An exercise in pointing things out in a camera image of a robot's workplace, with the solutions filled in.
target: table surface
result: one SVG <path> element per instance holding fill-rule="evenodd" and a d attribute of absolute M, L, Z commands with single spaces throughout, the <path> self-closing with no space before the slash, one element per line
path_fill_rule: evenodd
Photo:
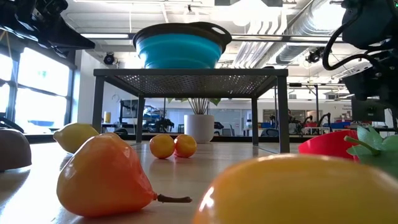
<path fill-rule="evenodd" d="M 71 154 L 57 143 L 35 144 L 31 145 L 32 166 L 0 173 L 0 223 L 190 223 L 203 193 L 221 171 L 241 160 L 269 155 L 251 143 L 199 144 L 192 158 L 167 160 L 156 159 L 147 143 L 133 148 L 156 192 L 190 196 L 193 202 L 152 202 L 137 213 L 97 219 L 76 216 L 60 205 L 55 194 L 59 172 Z"/>

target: cable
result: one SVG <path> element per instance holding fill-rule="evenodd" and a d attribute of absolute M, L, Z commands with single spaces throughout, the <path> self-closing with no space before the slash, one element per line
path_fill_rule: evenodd
<path fill-rule="evenodd" d="M 340 34 L 342 34 L 343 31 L 344 31 L 347 27 L 349 27 L 350 25 L 352 25 L 352 24 L 360 17 L 360 15 L 362 14 L 362 8 L 363 8 L 363 7 L 360 6 L 360 8 L 358 8 L 358 13 L 355 15 L 355 17 L 354 17 L 352 20 L 350 20 L 350 21 L 344 23 L 344 24 L 343 24 L 341 27 L 339 27 L 339 28 L 336 30 L 336 32 L 333 33 L 333 35 L 330 37 L 330 40 L 329 40 L 329 42 L 327 43 L 327 45 L 326 45 L 326 47 L 325 47 L 325 50 L 324 50 L 324 52 L 323 52 L 323 58 L 322 58 L 322 65 L 323 65 L 323 67 L 324 67 L 326 70 L 329 70 L 329 71 L 335 70 L 335 69 L 337 69 L 337 68 L 339 68 L 339 67 L 345 65 L 346 63 L 348 63 L 348 62 L 350 62 L 350 61 L 352 61 L 352 60 L 360 59 L 360 58 L 366 59 L 366 60 L 368 60 L 373 66 L 375 66 L 375 67 L 377 67 L 377 68 L 379 68 L 379 69 L 381 69 L 381 70 L 384 70 L 384 67 L 383 67 L 375 58 L 373 58 L 373 57 L 370 56 L 370 55 L 366 55 L 366 54 L 352 55 L 352 56 L 350 56 L 350 57 L 348 57 L 348 58 L 345 58 L 344 60 L 342 60 L 342 61 L 336 63 L 336 64 L 333 65 L 333 66 L 331 66 L 331 65 L 329 64 L 329 55 L 330 55 L 330 52 L 331 52 L 331 47 L 332 47 L 333 44 L 335 43 L 337 37 L 339 37 Z"/>

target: orange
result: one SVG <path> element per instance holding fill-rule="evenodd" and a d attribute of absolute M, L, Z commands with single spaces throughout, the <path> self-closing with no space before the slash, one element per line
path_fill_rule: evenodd
<path fill-rule="evenodd" d="M 327 156 L 277 155 L 222 172 L 194 224 L 395 224 L 398 181 L 366 165 Z"/>
<path fill-rule="evenodd" d="M 192 136 L 181 134 L 174 139 L 175 155 L 182 158 L 189 158 L 197 151 L 197 142 Z"/>
<path fill-rule="evenodd" d="M 159 159 L 166 159 L 174 152 L 174 141 L 168 134 L 158 134 L 149 142 L 152 155 Z"/>

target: bowl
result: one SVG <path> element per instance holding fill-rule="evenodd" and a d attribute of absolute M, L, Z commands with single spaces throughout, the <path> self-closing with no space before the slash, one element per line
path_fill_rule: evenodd
<path fill-rule="evenodd" d="M 215 68 L 231 34 L 209 22 L 157 24 L 140 30 L 132 42 L 144 68 Z"/>
<path fill-rule="evenodd" d="M 358 157 L 348 154 L 347 149 L 356 144 L 344 141 L 345 136 L 358 139 L 356 131 L 344 130 L 334 133 L 323 134 L 312 138 L 298 146 L 301 154 L 316 154 L 324 156 L 334 156 L 358 161 Z"/>

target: shelf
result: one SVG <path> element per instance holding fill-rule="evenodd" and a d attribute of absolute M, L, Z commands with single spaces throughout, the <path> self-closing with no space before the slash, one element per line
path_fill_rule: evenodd
<path fill-rule="evenodd" d="M 287 74 L 271 68 L 94 70 L 94 76 L 146 98 L 259 98 Z"/>

